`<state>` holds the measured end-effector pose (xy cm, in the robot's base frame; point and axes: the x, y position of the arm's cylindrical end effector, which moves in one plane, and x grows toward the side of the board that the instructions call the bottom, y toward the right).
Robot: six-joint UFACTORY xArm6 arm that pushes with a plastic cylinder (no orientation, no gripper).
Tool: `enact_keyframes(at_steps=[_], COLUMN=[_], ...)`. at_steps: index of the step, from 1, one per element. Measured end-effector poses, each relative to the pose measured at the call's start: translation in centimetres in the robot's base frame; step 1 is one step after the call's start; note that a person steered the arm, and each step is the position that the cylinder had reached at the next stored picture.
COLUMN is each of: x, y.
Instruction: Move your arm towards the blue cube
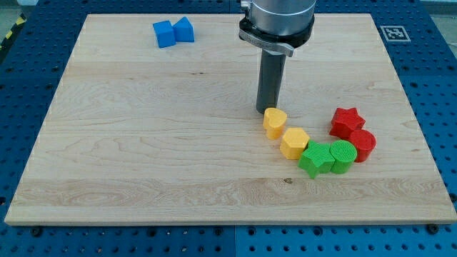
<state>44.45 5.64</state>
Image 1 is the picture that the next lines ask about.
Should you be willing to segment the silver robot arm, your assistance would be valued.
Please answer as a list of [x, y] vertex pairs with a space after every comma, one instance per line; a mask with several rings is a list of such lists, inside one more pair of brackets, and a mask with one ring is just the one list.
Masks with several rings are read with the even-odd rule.
[[310, 38], [316, 0], [246, 0], [238, 36], [272, 54], [293, 56]]

